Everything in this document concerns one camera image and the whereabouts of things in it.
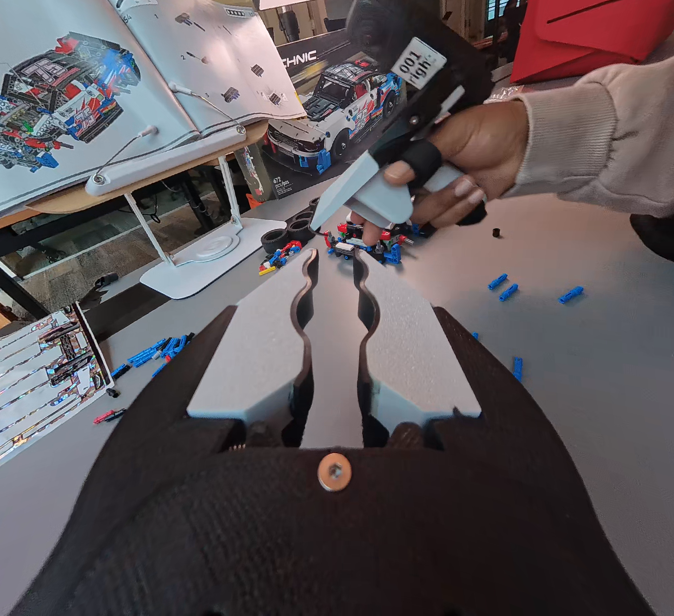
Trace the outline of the person's right forearm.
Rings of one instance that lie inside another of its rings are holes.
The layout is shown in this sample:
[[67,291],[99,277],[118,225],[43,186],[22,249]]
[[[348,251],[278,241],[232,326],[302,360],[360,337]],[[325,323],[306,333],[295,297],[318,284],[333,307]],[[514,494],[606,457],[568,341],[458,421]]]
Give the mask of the person's right forearm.
[[503,197],[554,194],[626,214],[673,215],[673,57],[615,64],[515,96],[528,140]]

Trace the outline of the open instruction booklet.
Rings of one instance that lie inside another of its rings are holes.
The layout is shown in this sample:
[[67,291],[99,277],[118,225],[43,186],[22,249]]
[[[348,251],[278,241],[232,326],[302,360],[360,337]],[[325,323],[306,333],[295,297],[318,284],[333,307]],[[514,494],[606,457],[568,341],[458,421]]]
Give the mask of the open instruction booklet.
[[260,16],[213,0],[1,0],[1,215],[101,195],[305,110]]

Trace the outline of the sticker sheet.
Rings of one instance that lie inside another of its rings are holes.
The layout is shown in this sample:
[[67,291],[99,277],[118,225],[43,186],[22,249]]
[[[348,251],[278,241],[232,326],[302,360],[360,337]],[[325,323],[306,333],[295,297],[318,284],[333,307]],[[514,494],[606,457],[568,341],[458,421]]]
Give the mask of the sticker sheet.
[[80,304],[1,336],[1,463],[114,389]]

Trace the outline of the pile of blue pins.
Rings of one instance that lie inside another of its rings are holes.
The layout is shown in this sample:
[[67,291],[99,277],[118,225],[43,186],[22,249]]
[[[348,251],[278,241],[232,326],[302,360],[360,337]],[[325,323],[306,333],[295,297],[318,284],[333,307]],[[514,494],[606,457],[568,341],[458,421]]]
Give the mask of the pile of blue pins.
[[161,370],[163,370],[190,344],[190,342],[192,342],[195,336],[196,334],[194,332],[190,332],[188,334],[182,334],[179,337],[163,338],[126,359],[125,362],[114,369],[109,370],[103,368],[103,380],[106,383],[106,393],[112,398],[118,398],[119,392],[115,386],[116,382],[131,370],[143,367],[153,360],[160,362],[152,373],[152,378],[155,378]]

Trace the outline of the silver monitor stand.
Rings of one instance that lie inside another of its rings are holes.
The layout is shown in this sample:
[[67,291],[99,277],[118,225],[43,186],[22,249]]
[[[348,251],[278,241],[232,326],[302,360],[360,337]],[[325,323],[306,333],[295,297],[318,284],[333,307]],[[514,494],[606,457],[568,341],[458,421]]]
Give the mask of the silver monitor stand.
[[[173,300],[197,294],[261,248],[261,237],[282,222],[242,218],[235,197],[226,156],[245,156],[245,148],[260,140],[267,128],[261,120],[248,126],[217,132],[206,138],[146,157],[134,157],[104,167],[91,176],[86,192],[93,197],[121,192],[157,250],[161,264],[148,269],[140,282]],[[142,180],[159,181],[174,172],[180,173],[218,158],[218,166],[231,207],[231,220],[207,232],[197,241],[170,254],[163,250],[156,235],[145,222],[132,192],[141,188]]]

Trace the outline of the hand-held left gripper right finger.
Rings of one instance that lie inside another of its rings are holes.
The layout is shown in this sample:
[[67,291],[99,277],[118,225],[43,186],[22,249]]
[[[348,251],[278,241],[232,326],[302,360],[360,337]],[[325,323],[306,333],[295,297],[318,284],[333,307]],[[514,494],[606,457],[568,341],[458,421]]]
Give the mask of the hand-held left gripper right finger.
[[381,441],[403,423],[479,418],[466,373],[431,303],[374,258],[352,260],[358,318],[357,394],[365,441]]

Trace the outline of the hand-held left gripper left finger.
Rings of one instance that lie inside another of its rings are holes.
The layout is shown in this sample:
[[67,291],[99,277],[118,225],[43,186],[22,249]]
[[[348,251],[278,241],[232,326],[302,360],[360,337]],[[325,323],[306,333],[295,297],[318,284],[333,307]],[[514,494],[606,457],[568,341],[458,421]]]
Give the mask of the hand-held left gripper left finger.
[[191,418],[264,422],[282,443],[301,443],[313,402],[311,343],[317,249],[257,287],[235,307],[187,406]]

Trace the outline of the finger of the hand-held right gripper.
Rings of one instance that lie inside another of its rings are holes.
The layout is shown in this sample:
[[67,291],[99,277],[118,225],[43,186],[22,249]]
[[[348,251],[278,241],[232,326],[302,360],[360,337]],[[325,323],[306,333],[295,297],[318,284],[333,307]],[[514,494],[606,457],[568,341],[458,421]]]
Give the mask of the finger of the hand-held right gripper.
[[368,151],[362,153],[320,196],[309,224],[310,229],[318,232],[378,172],[379,164],[372,155]]

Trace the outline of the Lego set box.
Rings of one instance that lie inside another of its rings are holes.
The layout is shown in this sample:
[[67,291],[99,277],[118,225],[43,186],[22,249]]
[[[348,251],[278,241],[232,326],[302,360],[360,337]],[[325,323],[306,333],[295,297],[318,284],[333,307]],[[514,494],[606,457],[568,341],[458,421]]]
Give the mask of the Lego set box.
[[363,53],[340,29],[278,47],[305,110],[299,120],[269,120],[235,176],[251,207],[282,199],[343,173],[378,140],[407,102],[407,84]]

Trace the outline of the brick-built toy race car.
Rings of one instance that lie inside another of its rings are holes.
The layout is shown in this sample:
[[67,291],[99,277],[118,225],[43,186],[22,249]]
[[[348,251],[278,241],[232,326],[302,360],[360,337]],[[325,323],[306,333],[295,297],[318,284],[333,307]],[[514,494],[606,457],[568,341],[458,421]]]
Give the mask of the brick-built toy race car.
[[360,249],[378,263],[397,266],[402,262],[402,247],[426,237],[427,230],[417,224],[391,224],[383,229],[375,244],[365,244],[362,235],[363,226],[350,221],[338,225],[336,236],[329,230],[323,233],[329,255],[353,259],[355,250]]

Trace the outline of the pile of mixed bricks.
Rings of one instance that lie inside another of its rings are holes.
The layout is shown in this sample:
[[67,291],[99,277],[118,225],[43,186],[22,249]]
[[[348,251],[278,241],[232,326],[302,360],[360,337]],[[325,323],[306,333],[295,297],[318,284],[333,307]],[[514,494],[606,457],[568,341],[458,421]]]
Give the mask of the pile of mixed bricks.
[[303,244],[301,242],[291,241],[281,249],[275,250],[273,253],[268,255],[265,261],[259,266],[258,274],[266,275],[282,268],[287,264],[291,257],[299,254],[302,248]]

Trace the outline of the person's right hand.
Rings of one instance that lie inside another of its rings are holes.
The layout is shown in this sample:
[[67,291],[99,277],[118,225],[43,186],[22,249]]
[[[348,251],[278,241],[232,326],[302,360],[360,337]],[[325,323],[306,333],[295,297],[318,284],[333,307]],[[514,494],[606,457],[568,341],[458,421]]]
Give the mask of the person's right hand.
[[429,141],[463,176],[437,192],[419,190],[410,221],[441,229],[514,186],[527,151],[527,108],[519,99],[469,108],[440,124]]

